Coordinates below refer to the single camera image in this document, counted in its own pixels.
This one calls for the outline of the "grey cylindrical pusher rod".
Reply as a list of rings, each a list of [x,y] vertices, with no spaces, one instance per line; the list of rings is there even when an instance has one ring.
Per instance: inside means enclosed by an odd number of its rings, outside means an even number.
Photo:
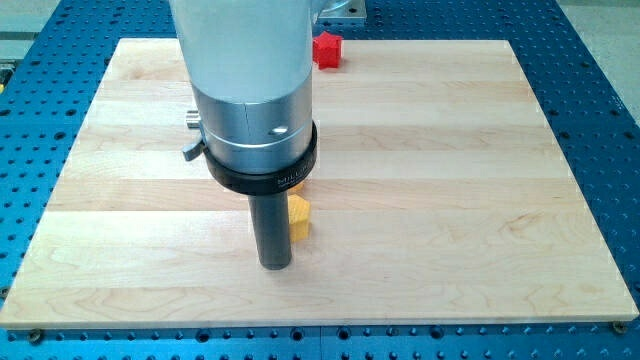
[[[292,258],[287,194],[250,196],[249,206],[260,264],[286,268]]]

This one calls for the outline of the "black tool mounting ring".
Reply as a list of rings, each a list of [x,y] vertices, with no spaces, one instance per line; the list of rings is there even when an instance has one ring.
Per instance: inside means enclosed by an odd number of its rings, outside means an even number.
[[[311,173],[317,158],[318,131],[312,121],[312,136],[309,146],[292,165],[276,172],[264,174],[241,173],[223,166],[205,147],[203,155],[211,176],[223,187],[249,196],[265,196],[281,193],[298,185]]]

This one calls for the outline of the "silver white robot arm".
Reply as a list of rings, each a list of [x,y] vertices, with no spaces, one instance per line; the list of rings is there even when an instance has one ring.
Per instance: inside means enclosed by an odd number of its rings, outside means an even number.
[[[321,1],[169,2],[199,112],[184,147],[223,187],[247,196],[260,264],[292,259],[290,188],[312,171],[312,27]]]

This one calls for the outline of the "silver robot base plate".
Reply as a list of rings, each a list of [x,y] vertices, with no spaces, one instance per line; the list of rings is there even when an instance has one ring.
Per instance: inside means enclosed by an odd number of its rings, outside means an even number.
[[[367,19],[366,0],[327,0],[322,2],[317,20],[321,23],[363,25]]]

